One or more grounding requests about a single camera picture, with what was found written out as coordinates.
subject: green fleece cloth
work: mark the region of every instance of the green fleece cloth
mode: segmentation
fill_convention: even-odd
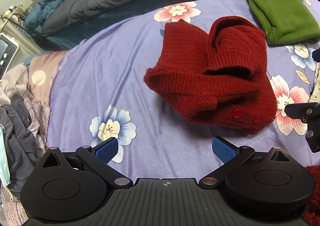
[[[320,40],[318,22],[302,0],[247,0],[270,45]]]

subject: purple bedsheet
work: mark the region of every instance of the purple bedsheet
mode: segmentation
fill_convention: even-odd
[[[303,1],[320,23],[320,2]],[[318,44],[268,47],[268,76],[278,112],[255,136],[190,124],[143,82],[146,69],[160,56],[165,22],[183,18],[208,32],[217,18],[232,15],[258,26],[245,0],[199,0],[127,19],[81,42],[65,55],[52,87],[48,146],[74,151],[115,136],[119,152],[109,165],[133,181],[199,180],[222,165],[212,152],[215,135],[256,151],[280,146],[304,166],[319,164],[320,153],[311,153],[305,141],[305,125],[282,111],[288,102],[309,100],[316,68],[311,52]]]

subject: ribbed knit fabric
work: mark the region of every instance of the ribbed knit fabric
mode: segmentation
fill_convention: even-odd
[[[166,23],[161,56],[144,81],[187,121],[256,134],[275,118],[265,36],[244,18],[216,20],[209,35]]]

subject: face mask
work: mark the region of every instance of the face mask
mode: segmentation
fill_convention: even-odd
[[[4,146],[4,127],[0,124],[0,180],[4,187],[11,183],[9,165]]]

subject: black mount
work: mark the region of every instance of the black mount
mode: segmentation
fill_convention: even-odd
[[[319,103],[288,104],[285,113],[292,119],[307,123],[306,141],[313,153],[320,151],[320,107]]]
[[[25,226],[308,225],[303,216],[315,180],[282,148],[255,152],[215,137],[213,152],[225,164],[199,183],[142,178],[133,184],[107,165],[116,145],[111,138],[76,152],[51,147],[20,194]]]

